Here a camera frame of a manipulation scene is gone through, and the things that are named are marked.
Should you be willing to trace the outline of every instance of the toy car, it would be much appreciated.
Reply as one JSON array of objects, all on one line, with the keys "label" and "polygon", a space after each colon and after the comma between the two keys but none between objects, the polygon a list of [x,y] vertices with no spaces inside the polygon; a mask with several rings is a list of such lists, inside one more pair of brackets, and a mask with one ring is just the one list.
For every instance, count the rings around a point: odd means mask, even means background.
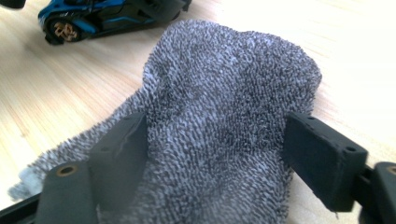
[{"label": "toy car", "polygon": [[191,0],[51,0],[39,23],[52,45],[175,19]]}]

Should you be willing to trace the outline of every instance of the wooden table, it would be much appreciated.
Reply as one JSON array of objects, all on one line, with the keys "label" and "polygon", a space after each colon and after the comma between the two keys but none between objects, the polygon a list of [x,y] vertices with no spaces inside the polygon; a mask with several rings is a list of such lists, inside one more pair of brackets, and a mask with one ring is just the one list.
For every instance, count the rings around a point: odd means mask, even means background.
[{"label": "wooden table", "polygon": [[[37,13],[0,7],[0,209],[7,189],[42,152],[107,118],[141,85],[165,25],[53,47]],[[393,1],[193,0],[179,20],[216,21],[239,31],[279,35],[300,45],[323,79],[314,116],[370,151],[368,164],[396,161],[396,13]],[[338,214],[357,223],[359,207]],[[335,223],[296,176],[289,223]]]}]

